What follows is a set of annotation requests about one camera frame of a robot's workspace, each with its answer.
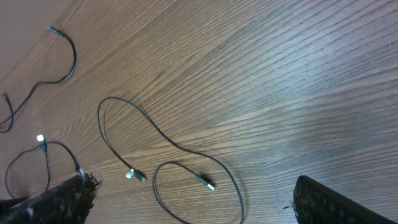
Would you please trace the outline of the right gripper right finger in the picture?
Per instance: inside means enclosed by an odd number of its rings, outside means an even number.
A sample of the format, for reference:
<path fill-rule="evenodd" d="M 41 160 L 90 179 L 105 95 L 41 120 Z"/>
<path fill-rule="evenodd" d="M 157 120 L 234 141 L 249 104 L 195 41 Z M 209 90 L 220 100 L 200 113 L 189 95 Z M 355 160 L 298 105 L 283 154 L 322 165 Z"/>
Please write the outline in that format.
<path fill-rule="evenodd" d="M 306 175 L 298 177 L 293 196 L 299 224 L 397 224 Z"/>

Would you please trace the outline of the black USB cable silver plug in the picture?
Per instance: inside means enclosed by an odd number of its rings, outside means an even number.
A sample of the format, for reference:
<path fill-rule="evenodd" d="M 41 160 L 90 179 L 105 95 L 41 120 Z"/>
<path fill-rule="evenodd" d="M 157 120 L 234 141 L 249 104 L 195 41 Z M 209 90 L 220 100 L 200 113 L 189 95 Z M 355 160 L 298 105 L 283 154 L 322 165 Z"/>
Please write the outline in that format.
<path fill-rule="evenodd" d="M 70 66 L 69 70 L 67 71 L 67 73 L 62 78 L 60 78 L 58 80 L 54 80 L 54 81 L 38 81 L 31 88 L 31 90 L 30 90 L 29 94 L 26 96 L 26 98 L 22 101 L 22 103 L 15 110 L 12 107 L 11 101 L 10 101 L 9 96 L 7 95 L 7 93 L 2 91 L 1 92 L 1 97 L 6 102 L 8 108 L 9 108 L 10 115 L 5 120 L 1 121 L 1 125 L 9 122 L 9 126 L 6 129 L 1 130 L 1 134 L 8 133 L 12 129 L 13 124 L 14 124 L 14 120 L 15 120 L 15 115 L 29 101 L 29 99 L 33 95 L 33 92 L 39 86 L 41 86 L 41 85 L 55 85 L 55 84 L 61 83 L 62 81 L 66 80 L 72 74 L 72 72 L 74 71 L 74 69 L 76 67 L 77 52 L 76 52 L 75 44 L 73 43 L 72 39 L 66 33 L 62 32 L 61 30 L 59 30 L 58 28 L 56 28 L 54 26 L 49 26 L 49 27 L 47 27 L 47 29 L 50 30 L 51 32 L 53 32 L 54 34 L 59 35 L 60 37 L 63 37 L 70 44 L 70 46 L 72 48 L 72 56 L 73 56 L 73 60 L 72 60 L 71 66 Z"/>

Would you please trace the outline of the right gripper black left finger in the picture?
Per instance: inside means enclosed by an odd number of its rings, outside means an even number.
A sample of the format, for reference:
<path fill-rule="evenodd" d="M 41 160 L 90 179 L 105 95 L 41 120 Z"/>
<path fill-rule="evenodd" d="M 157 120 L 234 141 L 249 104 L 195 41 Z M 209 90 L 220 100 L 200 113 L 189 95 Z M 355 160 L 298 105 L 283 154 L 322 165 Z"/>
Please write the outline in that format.
<path fill-rule="evenodd" d="M 84 223 L 100 185 L 91 174 L 76 175 L 31 200 L 16 200 L 1 223 Z"/>

